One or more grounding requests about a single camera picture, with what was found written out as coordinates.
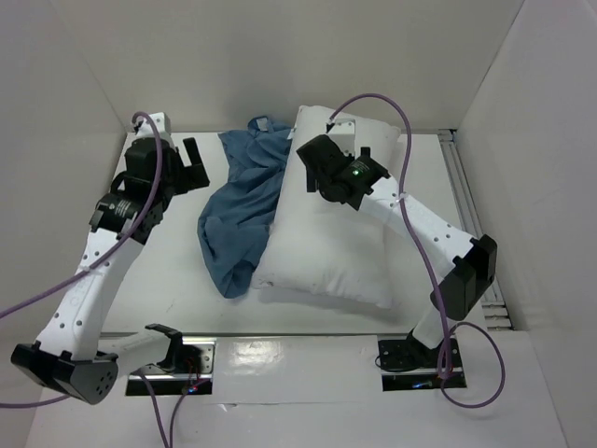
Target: blue towel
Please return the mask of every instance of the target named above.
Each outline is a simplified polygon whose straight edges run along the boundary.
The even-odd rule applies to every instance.
[[[207,270],[229,299],[249,288],[265,250],[291,144],[280,121],[257,117],[247,127],[219,135],[228,183],[205,205],[197,229]]]

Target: clothing tag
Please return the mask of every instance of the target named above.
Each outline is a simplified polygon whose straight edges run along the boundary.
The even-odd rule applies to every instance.
[[[257,127],[260,131],[266,133],[268,131],[268,119],[265,117],[257,119]]]

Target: blue fabric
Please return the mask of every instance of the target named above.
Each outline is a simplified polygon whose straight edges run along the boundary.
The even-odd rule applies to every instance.
[[[205,205],[197,229],[207,270],[229,299],[249,288],[265,250],[291,144],[280,121],[257,117],[247,127],[219,135],[228,183]]]

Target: black and white robotic arm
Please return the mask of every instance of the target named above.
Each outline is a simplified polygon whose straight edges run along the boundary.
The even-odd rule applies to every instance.
[[[297,150],[307,168],[307,190],[319,190],[327,201],[348,203],[358,212],[377,218],[412,242],[399,203],[404,202],[410,223],[427,253],[446,308],[450,327],[466,318],[493,281],[497,245],[487,235],[476,239],[436,215],[409,194],[400,195],[398,182],[362,147],[355,156],[355,122],[337,119],[327,133]],[[435,295],[410,338],[429,350],[437,349],[444,333]]]
[[[125,153],[126,171],[97,203],[90,220],[87,245],[77,272],[89,271],[64,294],[60,306],[33,344],[19,344],[11,362],[36,383],[90,404],[100,402],[121,375],[155,363],[174,369],[196,358],[194,347],[182,344],[182,333],[158,324],[130,337],[99,343],[108,311],[127,271],[152,229],[160,224],[174,195],[209,185],[194,139],[184,141],[190,166],[184,166],[163,114],[151,115],[160,132],[162,168],[151,208],[131,238],[101,265],[91,265],[131,228],[144,207],[156,173],[155,136],[144,120]]]

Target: white pillow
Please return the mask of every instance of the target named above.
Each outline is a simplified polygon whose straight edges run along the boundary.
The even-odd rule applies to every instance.
[[[332,112],[321,106],[302,106],[298,111],[270,240],[251,286],[298,289],[391,308],[383,225],[348,204],[329,203],[319,192],[307,193],[305,166],[297,149],[326,132]],[[371,157],[387,167],[398,128],[347,114],[340,117],[356,119],[356,153],[370,147]]]

